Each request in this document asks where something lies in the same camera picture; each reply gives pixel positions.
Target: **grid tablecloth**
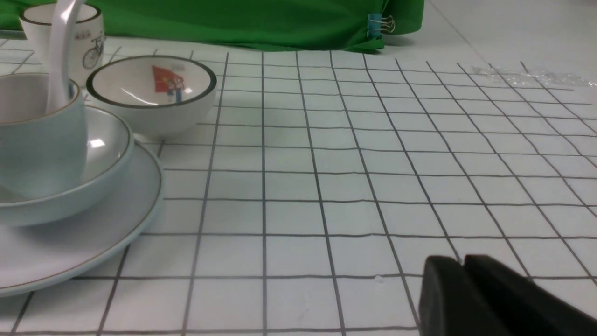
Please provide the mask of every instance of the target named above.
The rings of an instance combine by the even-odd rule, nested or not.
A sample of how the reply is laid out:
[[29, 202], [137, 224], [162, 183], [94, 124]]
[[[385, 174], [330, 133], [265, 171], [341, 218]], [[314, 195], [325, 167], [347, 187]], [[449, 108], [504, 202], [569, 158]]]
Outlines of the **grid tablecloth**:
[[[597, 316], [597, 117], [570, 88], [345, 52], [111, 45], [208, 65], [203, 123], [149, 143], [162, 216], [0, 335], [418, 335], [428, 255], [489, 254]], [[0, 74], [41, 71], [0, 40]]]

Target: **white spoon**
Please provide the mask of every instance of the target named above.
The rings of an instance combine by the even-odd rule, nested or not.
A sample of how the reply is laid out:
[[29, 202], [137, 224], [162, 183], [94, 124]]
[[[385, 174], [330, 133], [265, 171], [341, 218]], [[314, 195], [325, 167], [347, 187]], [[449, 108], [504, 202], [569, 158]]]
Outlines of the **white spoon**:
[[79, 9], [85, 0], [58, 0], [50, 31], [50, 78], [45, 113], [70, 102], [68, 56]]

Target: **black object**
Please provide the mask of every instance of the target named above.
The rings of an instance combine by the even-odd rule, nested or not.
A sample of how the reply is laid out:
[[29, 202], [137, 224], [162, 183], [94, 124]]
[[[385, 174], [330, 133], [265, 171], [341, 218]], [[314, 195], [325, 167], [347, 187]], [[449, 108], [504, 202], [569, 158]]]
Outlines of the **black object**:
[[419, 315], [421, 336], [597, 336], [597, 320], [485, 255], [428, 257]]

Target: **cup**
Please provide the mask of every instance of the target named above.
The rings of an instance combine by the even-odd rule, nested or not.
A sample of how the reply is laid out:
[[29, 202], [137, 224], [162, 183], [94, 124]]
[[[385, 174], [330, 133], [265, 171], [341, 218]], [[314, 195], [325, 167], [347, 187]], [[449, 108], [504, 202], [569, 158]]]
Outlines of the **cup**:
[[77, 187], [87, 160], [87, 122], [81, 89], [45, 113], [48, 74], [0, 76], [0, 189], [36, 199]]
[[[46, 69], [49, 67], [50, 29], [55, 7], [56, 4], [29, 7], [21, 12], [19, 17], [27, 40]], [[101, 67], [105, 40], [101, 10], [83, 4], [79, 10], [68, 56], [70, 77], [80, 87], [85, 87], [87, 77]]]

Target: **light blue cup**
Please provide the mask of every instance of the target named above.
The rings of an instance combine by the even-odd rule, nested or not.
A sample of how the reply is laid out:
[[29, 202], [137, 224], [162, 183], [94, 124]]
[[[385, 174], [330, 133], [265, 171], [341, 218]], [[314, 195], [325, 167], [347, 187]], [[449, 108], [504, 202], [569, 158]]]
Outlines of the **light blue cup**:
[[84, 99], [45, 114], [47, 74], [0, 77], [0, 187], [36, 199], [77, 187], [87, 159]]

